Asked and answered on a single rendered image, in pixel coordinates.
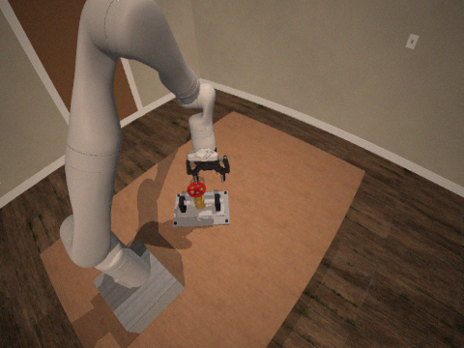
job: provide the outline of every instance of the valve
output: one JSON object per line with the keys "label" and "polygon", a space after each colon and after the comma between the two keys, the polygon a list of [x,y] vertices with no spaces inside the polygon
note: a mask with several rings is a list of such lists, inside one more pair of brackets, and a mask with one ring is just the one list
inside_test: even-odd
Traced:
{"label": "valve", "polygon": [[193,197],[193,202],[198,210],[205,208],[205,194],[206,186],[203,183],[191,183],[187,187],[187,193],[190,197]]}

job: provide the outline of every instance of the beige wall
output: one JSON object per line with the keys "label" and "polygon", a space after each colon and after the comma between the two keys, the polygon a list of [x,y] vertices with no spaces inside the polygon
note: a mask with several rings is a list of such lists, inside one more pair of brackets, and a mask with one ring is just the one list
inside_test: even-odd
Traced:
{"label": "beige wall", "polygon": [[68,125],[0,12],[0,197],[65,155]]}
{"label": "beige wall", "polygon": [[[201,77],[464,186],[464,2],[192,0]],[[405,48],[419,35],[414,50]]]}
{"label": "beige wall", "polygon": [[[157,0],[157,4],[169,22],[174,38],[181,49],[184,59],[200,77],[200,65],[196,51],[195,28],[190,0]],[[170,93],[160,82],[158,73],[150,67],[130,60],[130,69],[137,90],[146,106]]]}

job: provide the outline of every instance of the red knob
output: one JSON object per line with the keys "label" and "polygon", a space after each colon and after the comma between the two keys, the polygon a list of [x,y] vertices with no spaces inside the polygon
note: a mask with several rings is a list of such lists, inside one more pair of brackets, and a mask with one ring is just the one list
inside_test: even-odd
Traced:
{"label": "red knob", "polygon": [[203,183],[191,183],[188,185],[187,193],[190,197],[201,197],[205,193],[206,187]]}

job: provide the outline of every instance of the white baseboard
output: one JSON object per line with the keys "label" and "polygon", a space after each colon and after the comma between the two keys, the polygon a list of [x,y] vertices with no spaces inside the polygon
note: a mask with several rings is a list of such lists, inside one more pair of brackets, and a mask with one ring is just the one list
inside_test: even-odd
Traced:
{"label": "white baseboard", "polygon": [[[260,97],[256,97],[256,96],[253,96],[249,93],[246,93],[246,92],[242,92],[242,91],[239,91],[239,90],[236,90],[236,89],[233,89],[233,88],[230,88],[230,87],[227,87],[227,86],[224,86],[224,85],[221,85],[221,84],[218,84],[218,83],[215,83],[215,82],[212,82],[212,81],[208,81],[208,80],[205,80],[205,79],[201,79],[202,82],[208,82],[210,83],[212,86],[214,86],[217,90],[220,90],[222,92],[225,92],[225,93],[229,93],[231,95],[234,95],[234,96],[237,96],[237,97],[240,97],[240,98],[243,98],[247,101],[250,101],[250,102],[256,102],[256,103],[259,103],[261,105],[264,105],[266,107],[269,107],[270,109],[272,110],[275,110],[275,111],[278,111],[278,112],[281,112],[285,115],[288,115],[288,116],[291,116],[293,118],[296,118],[298,120],[301,120],[307,124],[310,124],[314,127],[317,127],[318,129],[321,129],[323,131],[327,131],[333,135],[336,135],[342,139],[345,139],[355,145],[358,145],[362,148],[364,148],[365,150],[367,151],[370,151],[372,152],[373,154],[376,154],[386,160],[390,160],[392,161],[393,163],[396,163],[410,171],[412,171],[413,173],[416,173],[420,176],[422,176],[423,178],[427,179],[427,180],[430,180],[432,183],[435,183],[445,189],[448,189],[450,190],[451,192],[454,192],[456,194],[458,194],[459,196],[461,197],[464,197],[464,188],[461,187],[460,185],[458,184],[455,184],[453,182],[451,182],[450,180],[447,180],[443,177],[441,177],[440,175],[437,175],[415,163],[412,163],[411,161],[407,160],[407,159],[404,159],[394,153],[391,153],[390,151],[387,151],[377,145],[374,145],[366,140],[363,140],[353,134],[350,134],[349,132],[347,131],[344,131],[344,130],[341,130],[341,129],[338,129],[337,127],[334,127],[334,126],[331,126],[325,122],[322,122],[320,120],[317,120],[311,116],[308,116],[308,115],[305,115],[303,114],[302,112],[299,112],[299,111],[296,111],[296,110],[293,110],[289,107],[286,107],[286,106],[282,106],[280,104],[277,104],[275,102],[272,102],[272,101],[267,101],[263,98],[260,98]],[[143,115],[147,114],[148,112],[156,109],[157,107],[160,107],[161,105],[173,100],[175,98],[174,94],[172,93],[169,93],[168,95],[160,98],[159,100],[157,101],[154,101],[144,107],[142,107],[141,109],[139,109],[138,111],[136,111],[135,113],[133,113],[131,116],[125,118],[124,120],[121,121],[121,127],[124,127],[126,125],[128,125],[129,123],[135,121],[136,119],[138,119],[139,117],[142,117]],[[29,178],[28,180],[26,180],[24,183],[22,183],[21,185],[19,185],[18,187],[14,188],[13,190],[11,190],[10,192],[8,192],[7,194],[5,194],[4,196],[0,197],[0,208],[4,207],[5,205],[7,205],[8,203],[10,203],[11,201],[13,201],[15,198],[17,198],[19,195],[21,195],[23,192],[25,192],[26,190],[28,190],[29,188],[31,188],[32,186],[34,186],[36,183],[38,183],[40,180],[44,179],[45,177],[47,177],[48,175],[50,175],[51,173],[53,173],[56,169],[58,169],[60,166],[64,165],[65,164],[65,157],[62,156],[61,158],[59,158],[58,160],[56,160],[55,162],[53,162],[51,165],[47,166],[46,168],[44,168],[43,170],[41,170],[39,173],[37,173],[36,175],[32,176],[31,178]]]}

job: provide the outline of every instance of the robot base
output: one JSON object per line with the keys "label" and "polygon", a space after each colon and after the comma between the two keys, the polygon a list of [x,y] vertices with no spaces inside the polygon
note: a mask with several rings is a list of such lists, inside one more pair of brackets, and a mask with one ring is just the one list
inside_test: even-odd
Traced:
{"label": "robot base", "polygon": [[227,191],[205,192],[205,208],[198,210],[193,198],[178,193],[174,207],[173,227],[213,226],[230,224],[229,196]]}
{"label": "robot base", "polygon": [[182,285],[144,244],[134,241],[130,248],[150,262],[150,277],[138,288],[129,289],[101,274],[94,283],[120,323],[130,333],[141,334],[182,293]]}

